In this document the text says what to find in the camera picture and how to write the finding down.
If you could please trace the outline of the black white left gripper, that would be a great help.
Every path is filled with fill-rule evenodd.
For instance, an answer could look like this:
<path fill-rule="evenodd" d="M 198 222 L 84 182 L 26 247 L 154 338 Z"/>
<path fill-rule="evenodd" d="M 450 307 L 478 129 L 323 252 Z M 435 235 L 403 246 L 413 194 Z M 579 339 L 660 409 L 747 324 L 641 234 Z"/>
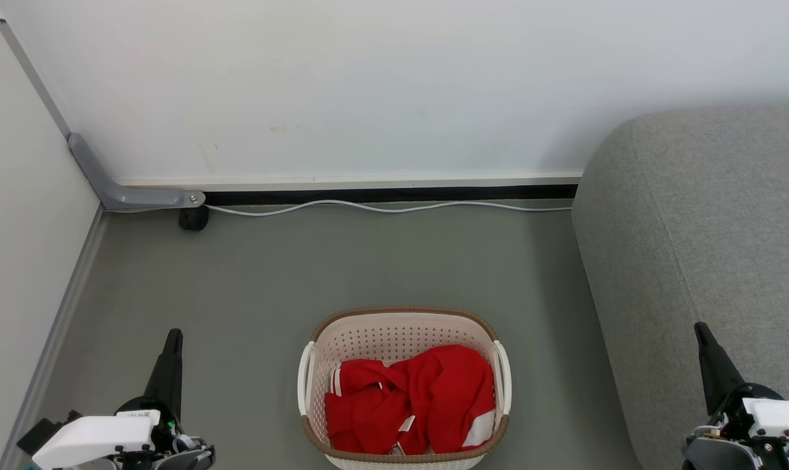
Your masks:
<path fill-rule="evenodd" d="M 111 416 L 70 411 L 65 422 L 43 418 L 31 428 L 31 461 L 39 469 L 210 469 L 215 446 L 186 434 L 182 416 L 184 336 L 171 328 L 144 396 Z"/>

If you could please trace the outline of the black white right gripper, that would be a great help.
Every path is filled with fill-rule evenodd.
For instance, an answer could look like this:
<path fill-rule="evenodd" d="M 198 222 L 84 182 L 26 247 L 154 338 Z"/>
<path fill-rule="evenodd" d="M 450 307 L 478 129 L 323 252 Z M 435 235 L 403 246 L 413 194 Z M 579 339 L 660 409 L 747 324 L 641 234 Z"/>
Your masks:
<path fill-rule="evenodd" d="M 705 322 L 696 322 L 708 422 L 685 435 L 684 469 L 789 469 L 789 399 L 745 383 Z"/>

